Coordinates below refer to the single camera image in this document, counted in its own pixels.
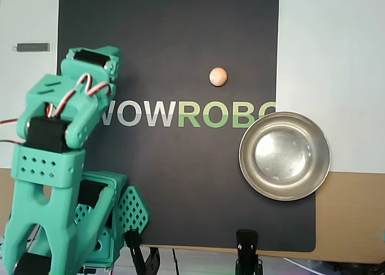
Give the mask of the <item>teal gripper black servo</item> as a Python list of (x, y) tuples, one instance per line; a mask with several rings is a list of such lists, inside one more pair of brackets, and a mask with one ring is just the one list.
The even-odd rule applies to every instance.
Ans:
[(61, 62), (61, 75), (79, 79), (88, 73), (96, 82), (115, 82), (119, 75), (121, 51), (117, 47), (105, 46), (103, 54), (84, 48), (71, 48)]

